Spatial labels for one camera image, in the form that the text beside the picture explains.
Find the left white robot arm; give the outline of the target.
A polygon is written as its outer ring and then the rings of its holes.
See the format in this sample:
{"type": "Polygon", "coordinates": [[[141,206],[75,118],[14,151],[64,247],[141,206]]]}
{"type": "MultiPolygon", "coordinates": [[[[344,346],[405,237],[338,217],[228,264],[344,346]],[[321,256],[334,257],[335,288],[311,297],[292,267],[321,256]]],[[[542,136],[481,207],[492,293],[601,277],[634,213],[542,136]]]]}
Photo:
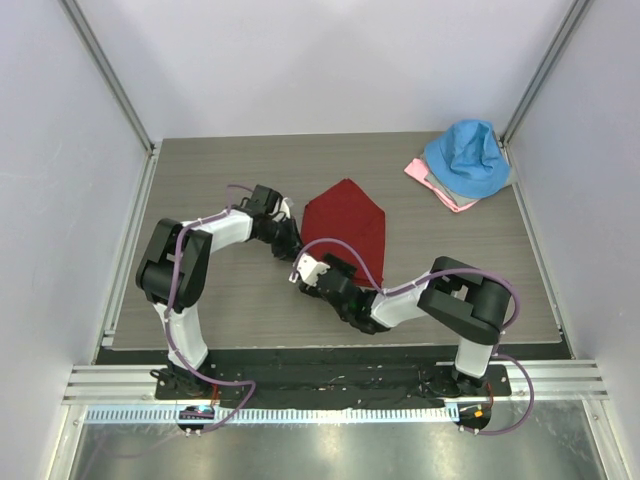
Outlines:
{"type": "Polygon", "coordinates": [[[303,246],[289,198],[263,185],[249,193],[211,216],[161,219],[135,275],[136,286],[162,321],[169,347],[167,366],[153,375],[160,384],[193,399],[205,397],[215,384],[198,312],[210,256],[259,240],[271,247],[275,258],[292,261],[303,246]]]}

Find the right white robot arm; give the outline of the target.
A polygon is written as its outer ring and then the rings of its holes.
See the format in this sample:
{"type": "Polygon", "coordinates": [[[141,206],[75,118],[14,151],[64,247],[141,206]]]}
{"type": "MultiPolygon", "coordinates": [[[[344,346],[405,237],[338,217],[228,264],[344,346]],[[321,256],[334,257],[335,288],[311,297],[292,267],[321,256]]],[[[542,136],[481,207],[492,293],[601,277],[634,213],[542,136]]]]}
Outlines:
{"type": "Polygon", "coordinates": [[[437,258],[423,276],[394,289],[360,287],[353,273],[351,265],[338,259],[319,261],[304,253],[289,280],[365,334],[387,332],[422,317],[436,320],[456,333],[459,342],[451,371],[436,378],[431,390],[449,397],[489,391],[489,361],[520,309],[507,281],[446,256],[437,258]]]}

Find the red cloth napkin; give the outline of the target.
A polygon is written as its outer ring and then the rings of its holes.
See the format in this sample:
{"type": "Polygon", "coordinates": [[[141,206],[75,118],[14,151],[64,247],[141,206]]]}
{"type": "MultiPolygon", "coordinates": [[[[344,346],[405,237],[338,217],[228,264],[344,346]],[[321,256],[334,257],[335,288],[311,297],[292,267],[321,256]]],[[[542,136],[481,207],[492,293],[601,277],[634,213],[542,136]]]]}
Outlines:
{"type": "Polygon", "coordinates": [[[338,244],[318,244],[308,254],[320,260],[330,253],[354,265],[354,282],[359,286],[383,283],[385,212],[354,181],[343,179],[307,203],[301,238],[305,244],[321,238],[348,244],[351,250],[338,244]]]}

